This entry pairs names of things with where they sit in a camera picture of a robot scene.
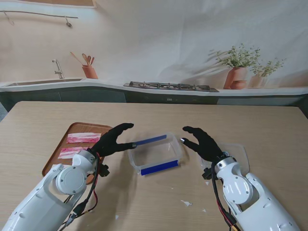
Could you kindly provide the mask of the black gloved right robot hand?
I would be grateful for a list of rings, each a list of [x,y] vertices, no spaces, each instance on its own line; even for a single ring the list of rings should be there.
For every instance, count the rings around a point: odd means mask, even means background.
[[[223,152],[215,140],[201,128],[185,126],[182,129],[192,134],[198,140],[198,144],[187,138],[181,138],[181,142],[191,150],[198,153],[202,159],[217,163],[223,157]]]

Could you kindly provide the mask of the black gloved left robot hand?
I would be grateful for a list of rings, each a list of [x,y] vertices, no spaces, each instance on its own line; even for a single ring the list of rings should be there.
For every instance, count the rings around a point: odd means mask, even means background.
[[[89,151],[93,154],[99,154],[100,157],[106,157],[116,152],[123,152],[136,148],[137,145],[133,142],[117,143],[118,136],[120,136],[125,130],[132,127],[134,127],[133,123],[122,123],[117,125],[102,135],[99,141],[89,148]]]

